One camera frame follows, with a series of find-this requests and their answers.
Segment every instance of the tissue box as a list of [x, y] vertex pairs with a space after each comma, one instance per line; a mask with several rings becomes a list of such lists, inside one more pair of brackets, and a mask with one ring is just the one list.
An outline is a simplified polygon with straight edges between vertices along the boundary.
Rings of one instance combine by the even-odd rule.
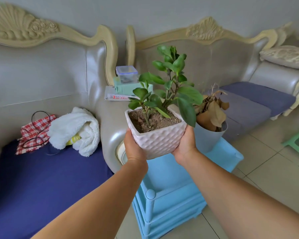
[[[133, 90], [138, 87], [143, 88], [140, 83], [122, 84], [119, 77], [114, 78], [114, 88], [118, 95], [134, 96]], [[152, 84], [149, 84], [148, 91], [153, 92]]]

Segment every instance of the gray plastic pot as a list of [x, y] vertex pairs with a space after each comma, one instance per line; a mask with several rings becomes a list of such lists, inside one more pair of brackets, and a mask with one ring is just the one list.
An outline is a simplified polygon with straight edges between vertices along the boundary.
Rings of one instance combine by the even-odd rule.
[[222, 123], [222, 130], [223, 130], [222, 132], [209, 131], [201, 127], [198, 123], [196, 123], [194, 131], [195, 131], [196, 147], [198, 148], [198, 150], [202, 153], [207, 153], [213, 150], [215, 144], [223, 136], [227, 128], [228, 125], [226, 121]]

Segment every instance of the potted plant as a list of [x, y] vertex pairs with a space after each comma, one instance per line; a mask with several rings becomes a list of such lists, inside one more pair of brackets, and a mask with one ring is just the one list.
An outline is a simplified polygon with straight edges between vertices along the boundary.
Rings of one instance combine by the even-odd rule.
[[201, 152], [211, 151], [228, 127], [226, 114], [222, 109], [227, 110], [229, 102], [223, 102], [216, 96], [218, 93], [226, 93], [220, 90], [213, 92], [213, 90], [214, 86], [211, 95], [204, 95], [202, 104], [194, 106], [198, 124], [195, 128], [195, 138]]
[[[160, 45], [157, 50], [164, 62], [155, 60], [152, 64], [167, 78], [143, 73], [139, 77], [143, 88], [133, 90], [138, 98], [130, 98], [130, 109], [125, 111], [134, 140], [146, 151], [147, 159], [168, 154], [179, 145], [186, 124], [195, 127], [193, 104], [203, 102], [202, 94], [184, 76], [186, 54], [179, 55], [174, 46]], [[148, 84], [159, 84], [163, 89], [148, 92]], [[180, 114], [173, 104], [178, 105]]]

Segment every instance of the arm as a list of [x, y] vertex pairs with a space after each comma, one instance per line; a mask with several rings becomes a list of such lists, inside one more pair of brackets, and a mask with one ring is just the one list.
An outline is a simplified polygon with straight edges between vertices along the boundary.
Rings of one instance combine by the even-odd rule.
[[173, 154], [230, 238], [299, 238], [299, 214], [201, 154], [192, 127]]
[[51, 221], [33, 239], [113, 239], [148, 170], [131, 130], [124, 139], [128, 162], [101, 186]]

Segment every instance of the sofa armrest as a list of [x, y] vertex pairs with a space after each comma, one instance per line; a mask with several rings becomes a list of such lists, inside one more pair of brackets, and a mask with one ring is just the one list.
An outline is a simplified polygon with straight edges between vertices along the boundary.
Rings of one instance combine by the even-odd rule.
[[128, 128], [125, 118], [127, 109], [128, 101], [101, 101], [98, 107], [103, 156], [114, 173], [122, 167], [116, 156], [116, 148], [124, 140]]
[[263, 61], [249, 82], [296, 96], [299, 93], [299, 69]]

